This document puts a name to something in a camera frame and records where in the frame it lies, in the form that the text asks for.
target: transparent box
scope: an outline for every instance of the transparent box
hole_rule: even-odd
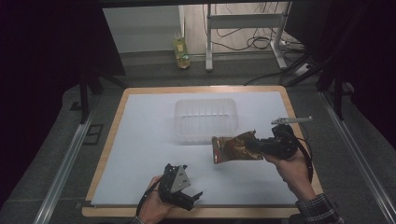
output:
[[[184,142],[210,143],[213,136],[232,137],[238,126],[233,99],[179,100],[175,130]]]

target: dark background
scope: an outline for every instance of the dark background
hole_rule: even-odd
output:
[[[326,39],[346,22],[342,15],[354,6],[343,2],[332,1],[326,6],[328,17],[321,30],[310,33],[313,24],[309,20],[300,22],[295,30]],[[334,66],[342,68],[344,80],[355,88],[352,100],[358,109],[396,147],[396,122],[392,118],[396,114],[394,11],[394,0],[372,1],[340,63]],[[0,29],[3,204],[49,133],[63,93],[77,85],[82,74],[96,77],[124,72],[99,7],[59,0],[1,0]],[[318,61],[332,52],[341,34],[316,51]]]

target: sleeve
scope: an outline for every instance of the sleeve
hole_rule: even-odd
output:
[[[133,217],[131,221],[125,224],[145,224],[139,217]]]
[[[334,211],[332,205],[324,194],[319,194],[318,197],[312,201],[299,201],[296,203],[296,205],[297,208],[300,210],[300,214],[303,216],[304,223],[347,223]]]

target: gray floor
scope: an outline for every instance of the gray floor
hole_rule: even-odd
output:
[[[205,71],[203,57],[191,58],[191,67],[187,70],[179,70],[173,59],[172,52],[122,55],[127,76],[119,79],[131,87],[243,85],[255,77],[279,72],[274,56],[268,52],[217,55],[212,73]],[[317,79],[311,77],[296,87],[287,88],[287,91],[296,116],[314,118],[304,127],[314,151],[314,164],[321,185],[339,213],[350,223],[387,223],[315,89]],[[276,85],[278,81],[279,75],[266,76],[251,85]],[[100,101],[92,125],[103,124],[102,135],[98,144],[84,144],[81,147],[49,223],[122,223],[127,220],[84,217],[80,210],[122,95],[122,90],[113,83],[104,79],[101,82],[105,90],[98,96]],[[5,203],[0,213],[0,223],[32,223],[35,220],[78,128],[80,112],[70,110],[72,104],[78,101],[78,87],[64,94],[63,109],[35,160]],[[377,178],[395,201],[396,164],[393,161],[396,151],[350,103],[348,96],[344,97],[343,102],[346,125]],[[86,137],[85,143],[92,143],[92,139]]]

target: right hand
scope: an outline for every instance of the right hand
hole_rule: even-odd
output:
[[[287,160],[264,153],[264,158],[276,166],[277,172],[283,181],[288,184],[299,201],[310,201],[317,197],[308,178],[308,168],[305,157],[300,150]]]

